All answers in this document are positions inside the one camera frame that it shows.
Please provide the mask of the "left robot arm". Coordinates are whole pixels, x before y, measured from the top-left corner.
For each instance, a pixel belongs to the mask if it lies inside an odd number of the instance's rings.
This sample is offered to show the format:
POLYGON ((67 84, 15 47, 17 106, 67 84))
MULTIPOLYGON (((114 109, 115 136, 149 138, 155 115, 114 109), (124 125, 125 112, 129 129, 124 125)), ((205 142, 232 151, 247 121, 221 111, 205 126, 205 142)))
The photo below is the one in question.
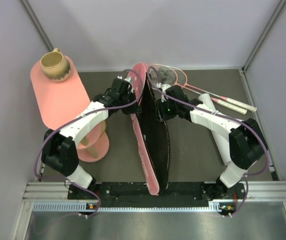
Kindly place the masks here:
POLYGON ((134 77, 117 77, 105 93, 97 95, 76 119, 57 130, 48 130, 42 145, 41 161, 79 186, 79 193, 91 198, 96 192, 96 180, 79 164, 77 147, 99 123, 121 110, 124 114, 138 113, 134 77))

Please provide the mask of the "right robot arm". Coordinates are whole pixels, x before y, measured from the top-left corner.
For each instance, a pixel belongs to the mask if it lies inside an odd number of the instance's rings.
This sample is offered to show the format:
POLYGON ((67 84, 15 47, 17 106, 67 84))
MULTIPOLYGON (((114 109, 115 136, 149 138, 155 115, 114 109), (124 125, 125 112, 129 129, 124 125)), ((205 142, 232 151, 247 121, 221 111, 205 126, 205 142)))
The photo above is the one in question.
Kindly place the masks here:
POLYGON ((228 142, 231 161, 217 179, 216 192, 222 198, 229 197, 248 170, 267 154, 268 146, 258 123, 252 118, 241 121, 229 117, 198 99, 189 100, 177 85, 157 91, 162 95, 156 102, 161 121, 178 116, 209 129, 228 142))

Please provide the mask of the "white pink badminton racket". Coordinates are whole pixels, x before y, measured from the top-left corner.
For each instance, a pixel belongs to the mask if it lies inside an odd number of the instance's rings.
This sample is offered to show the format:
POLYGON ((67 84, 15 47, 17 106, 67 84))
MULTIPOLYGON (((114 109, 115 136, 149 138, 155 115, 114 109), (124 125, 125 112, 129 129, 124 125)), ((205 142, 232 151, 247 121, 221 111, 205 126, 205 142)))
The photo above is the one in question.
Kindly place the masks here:
POLYGON ((155 72, 151 72, 152 80, 155 84, 162 83, 162 84, 169 84, 171 86, 177 85, 183 89, 189 90, 195 94, 198 94, 201 98, 201 101, 206 102, 205 95, 208 94, 208 98, 225 108, 228 108, 230 110, 233 110, 237 113, 240 113, 242 115, 245 115, 248 111, 256 112, 257 107, 254 107, 252 105, 249 105, 247 103, 240 102, 238 100, 216 95, 215 93, 206 91, 204 89, 198 88, 196 86, 190 85, 188 83, 188 77, 187 74, 174 66, 168 66, 168 65, 162 65, 162 64, 148 64, 148 67, 153 67, 156 69, 157 73, 159 74, 159 77, 157 77, 155 72))

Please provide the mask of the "pink racket bag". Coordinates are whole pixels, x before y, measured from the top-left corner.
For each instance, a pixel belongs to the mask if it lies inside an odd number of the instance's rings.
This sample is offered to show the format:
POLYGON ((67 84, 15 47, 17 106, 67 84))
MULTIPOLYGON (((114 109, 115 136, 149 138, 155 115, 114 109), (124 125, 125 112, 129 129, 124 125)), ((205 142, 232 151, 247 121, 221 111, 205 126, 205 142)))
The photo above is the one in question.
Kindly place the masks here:
POLYGON ((147 188, 152 196, 163 194, 168 185, 170 164, 170 138, 165 121, 157 120, 155 94, 147 79, 147 64, 139 62, 128 74, 134 80, 133 87, 140 113, 131 114, 134 134, 138 143, 147 188))

